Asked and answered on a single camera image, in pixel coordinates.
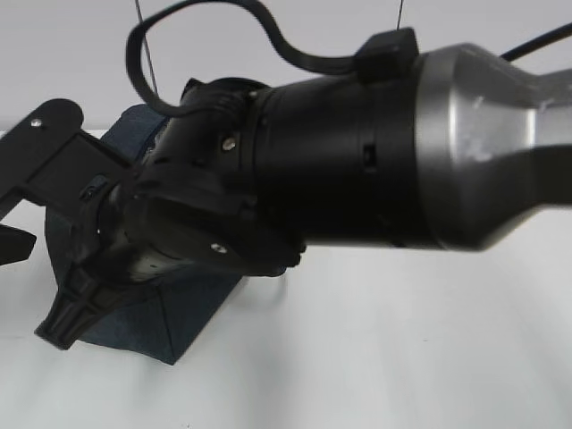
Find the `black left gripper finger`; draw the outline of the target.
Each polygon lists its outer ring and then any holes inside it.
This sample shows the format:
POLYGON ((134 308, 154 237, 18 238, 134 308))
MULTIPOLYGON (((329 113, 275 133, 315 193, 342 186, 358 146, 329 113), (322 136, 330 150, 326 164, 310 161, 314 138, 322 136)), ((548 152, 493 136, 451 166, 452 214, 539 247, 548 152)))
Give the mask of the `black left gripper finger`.
POLYGON ((36 240, 37 237, 27 231, 1 225, 0 264, 9 265, 27 260, 36 240))

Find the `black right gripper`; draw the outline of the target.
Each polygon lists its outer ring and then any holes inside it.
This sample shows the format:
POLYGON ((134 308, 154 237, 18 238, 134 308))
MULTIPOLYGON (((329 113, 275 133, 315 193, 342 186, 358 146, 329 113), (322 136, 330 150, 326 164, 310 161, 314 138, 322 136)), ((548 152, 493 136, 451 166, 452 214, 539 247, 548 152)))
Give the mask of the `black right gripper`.
POLYGON ((254 185, 263 90, 242 78, 190 81, 181 99, 190 114, 169 120, 154 151, 84 211, 76 263, 117 286, 189 268, 275 277, 297 265, 303 240, 273 218, 254 185))

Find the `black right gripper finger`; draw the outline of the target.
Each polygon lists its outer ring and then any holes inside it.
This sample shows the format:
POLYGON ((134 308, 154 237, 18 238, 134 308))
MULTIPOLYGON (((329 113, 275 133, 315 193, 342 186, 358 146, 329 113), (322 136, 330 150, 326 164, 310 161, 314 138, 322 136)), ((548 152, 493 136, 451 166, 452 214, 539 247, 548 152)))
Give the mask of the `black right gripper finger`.
POLYGON ((73 264, 35 334, 58 349, 68 349, 146 287, 146 282, 117 277, 99 265, 73 264))

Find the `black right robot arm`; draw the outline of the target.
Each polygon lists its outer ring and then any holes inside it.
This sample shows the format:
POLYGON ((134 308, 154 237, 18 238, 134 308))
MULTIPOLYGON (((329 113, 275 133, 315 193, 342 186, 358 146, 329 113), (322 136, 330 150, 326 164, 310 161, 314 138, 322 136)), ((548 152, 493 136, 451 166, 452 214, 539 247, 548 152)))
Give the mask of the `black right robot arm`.
POLYGON ((349 71, 278 88, 191 80, 187 113, 71 230, 38 337, 68 349, 152 282, 198 268, 275 277, 309 245, 490 247, 571 202, 571 73, 472 44, 370 38, 349 71))

